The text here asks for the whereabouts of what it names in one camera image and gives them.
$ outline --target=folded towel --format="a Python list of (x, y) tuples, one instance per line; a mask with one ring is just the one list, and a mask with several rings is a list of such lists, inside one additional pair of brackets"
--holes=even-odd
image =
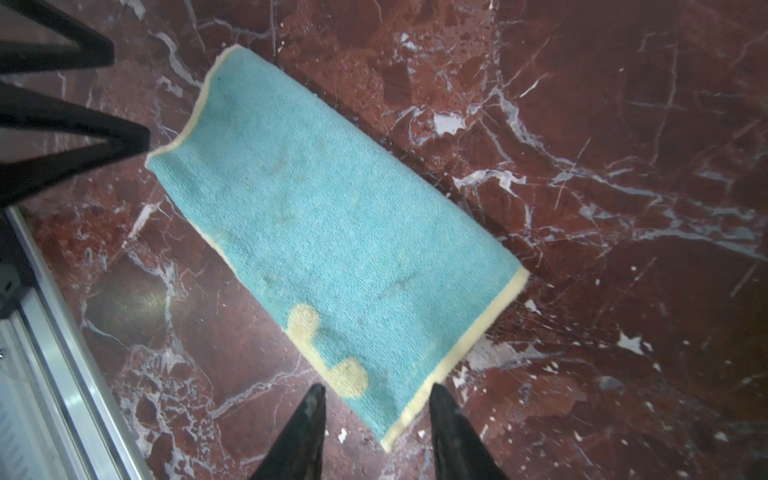
[(245, 48), (152, 170), (389, 451), (528, 272), (472, 218)]

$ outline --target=towel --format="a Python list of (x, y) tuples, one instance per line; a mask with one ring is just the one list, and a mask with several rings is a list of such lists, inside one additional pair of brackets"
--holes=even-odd
[(219, 56), (147, 167), (387, 452), (528, 278), (450, 200), (245, 48)]

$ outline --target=yellow dot on towel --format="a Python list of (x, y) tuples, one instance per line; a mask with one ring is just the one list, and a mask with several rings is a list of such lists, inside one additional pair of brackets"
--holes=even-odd
[(306, 303), (299, 303), (288, 315), (286, 334), (309, 360), (315, 370), (344, 398), (361, 396), (368, 389), (368, 372), (353, 356), (329, 369), (325, 359), (312, 344), (320, 326), (320, 314)]

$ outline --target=turquoise cloth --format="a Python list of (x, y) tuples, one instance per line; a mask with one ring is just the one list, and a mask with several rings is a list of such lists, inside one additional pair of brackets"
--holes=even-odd
[(527, 272), (451, 201), (245, 48), (225, 51), (195, 108), (147, 166), (281, 327), (297, 305), (318, 312), (312, 344), (329, 368), (359, 361), (368, 385), (345, 400), (380, 441), (390, 432), (391, 448), (393, 426), (428, 376)]

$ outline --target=brown marble countertop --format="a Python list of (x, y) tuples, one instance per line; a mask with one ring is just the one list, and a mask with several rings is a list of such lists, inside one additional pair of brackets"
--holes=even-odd
[[(157, 147), (245, 45), (521, 259), (528, 288), (446, 382), (510, 478), (766, 477), (765, 1), (54, 3), (116, 64), (16, 84)], [(319, 377), (143, 162), (22, 208), (157, 478), (247, 478)], [(424, 413), (387, 455), (329, 393), (328, 431), (326, 478), (433, 478)]]

